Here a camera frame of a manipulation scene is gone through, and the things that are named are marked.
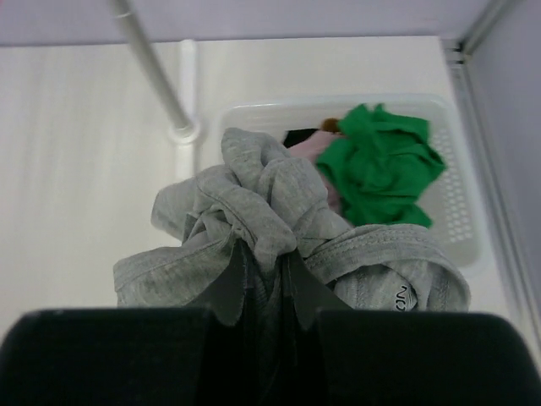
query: black object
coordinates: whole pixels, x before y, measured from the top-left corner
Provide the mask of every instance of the black object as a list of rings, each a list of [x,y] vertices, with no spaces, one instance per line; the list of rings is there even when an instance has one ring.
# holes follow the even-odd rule
[[[259,270],[238,242],[188,307],[23,317],[0,351],[0,404],[541,404],[537,371],[506,321],[355,311],[298,252],[280,268],[281,362],[268,387],[257,382]]]
[[[296,144],[306,141],[317,130],[318,129],[292,129],[291,131],[287,131],[286,139],[282,142],[282,144],[286,148],[291,148]]]

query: green cloth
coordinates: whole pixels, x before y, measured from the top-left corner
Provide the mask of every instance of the green cloth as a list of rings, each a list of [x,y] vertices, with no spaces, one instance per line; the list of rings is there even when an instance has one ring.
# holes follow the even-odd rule
[[[429,146],[429,122],[360,105],[338,127],[347,138],[333,141],[316,165],[342,197],[342,215],[355,226],[429,227],[415,202],[445,170]]]

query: white plastic basket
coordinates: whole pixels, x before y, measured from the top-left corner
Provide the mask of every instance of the white plastic basket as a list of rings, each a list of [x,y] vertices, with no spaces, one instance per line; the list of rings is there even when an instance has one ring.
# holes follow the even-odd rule
[[[434,221],[430,232],[464,275],[481,272],[489,244],[479,206],[481,196],[459,118],[438,96],[330,96],[251,103],[224,111],[211,131],[221,137],[226,128],[238,127],[283,140],[288,130],[318,128],[325,118],[342,118],[360,103],[373,106],[381,102],[389,112],[429,120],[430,142],[444,158],[447,170],[418,204]]]

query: laundry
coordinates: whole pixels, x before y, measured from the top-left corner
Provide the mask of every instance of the laundry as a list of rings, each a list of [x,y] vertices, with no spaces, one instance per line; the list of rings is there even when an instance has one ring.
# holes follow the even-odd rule
[[[286,139],[282,142],[282,144],[286,148],[291,148],[296,144],[306,141],[317,130],[318,129],[292,129],[287,131]]]
[[[327,149],[332,141],[341,138],[339,134],[332,134],[325,131],[316,131],[306,141],[296,144],[288,149],[292,156],[297,158],[306,158],[315,164],[316,159],[321,153]],[[340,214],[340,196],[334,186],[326,179],[325,176],[321,176],[323,183],[327,189],[327,203],[329,207],[336,213]]]
[[[386,112],[354,108],[338,127],[335,140],[317,159],[317,168],[342,198],[342,215],[353,225],[411,223],[429,227],[415,205],[445,170],[429,146],[429,123]]]
[[[467,310],[469,289],[426,228],[352,228],[327,205],[320,175],[267,134],[228,129],[224,164],[161,190],[152,224],[182,241],[119,261],[119,306],[183,306],[227,267],[237,239],[256,259],[260,381],[277,368],[278,258],[298,250],[309,271],[354,309]]]

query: metal frame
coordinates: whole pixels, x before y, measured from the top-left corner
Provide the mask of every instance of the metal frame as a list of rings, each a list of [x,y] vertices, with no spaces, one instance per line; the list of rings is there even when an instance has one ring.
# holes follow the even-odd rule
[[[128,39],[129,45],[139,60],[141,68],[145,71],[149,81],[154,86],[161,104],[164,106],[173,128],[182,134],[189,135],[194,131],[194,124],[184,111],[177,99],[164,69],[150,44],[129,0],[111,0],[112,12],[120,29]]]
[[[493,142],[484,106],[476,85],[475,73],[469,65],[471,56],[487,38],[490,31],[502,20],[521,0],[493,0],[490,2],[481,18],[476,21],[467,35],[458,42],[444,42],[445,55],[451,71],[455,87],[457,104],[462,114],[462,121],[469,134],[470,149],[477,158],[478,174],[483,180],[482,188],[487,206],[493,219],[491,235],[494,239],[498,262],[505,269],[502,278],[508,289],[510,299],[516,304],[521,327],[534,340],[536,348],[534,358],[541,368],[541,312],[538,304],[541,298],[536,297],[532,286],[533,267],[521,248],[523,237],[518,230],[515,211],[500,179],[500,167],[497,162],[503,156]]]

